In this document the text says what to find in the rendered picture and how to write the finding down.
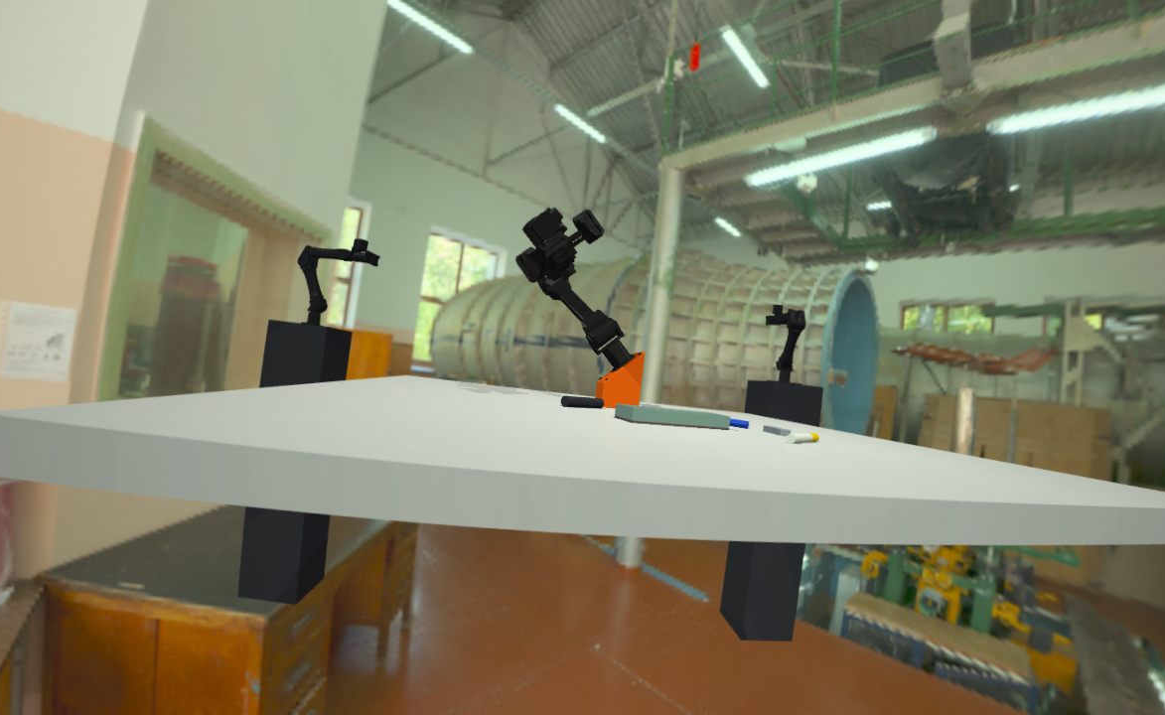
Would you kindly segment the white-keyed keyboard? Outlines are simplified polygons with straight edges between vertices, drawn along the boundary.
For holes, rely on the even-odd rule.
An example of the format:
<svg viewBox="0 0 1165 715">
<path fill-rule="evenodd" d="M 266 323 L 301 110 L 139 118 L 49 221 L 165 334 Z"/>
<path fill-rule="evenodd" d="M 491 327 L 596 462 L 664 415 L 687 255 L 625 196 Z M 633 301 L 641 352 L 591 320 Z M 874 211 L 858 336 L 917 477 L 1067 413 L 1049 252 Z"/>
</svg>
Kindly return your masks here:
<svg viewBox="0 0 1165 715">
<path fill-rule="evenodd" d="M 669 410 L 669 408 L 648 408 L 640 404 L 619 404 L 615 418 L 631 424 L 650 424 L 673 427 L 709 427 L 729 430 L 729 416 L 713 412 L 689 410 Z"/>
</svg>

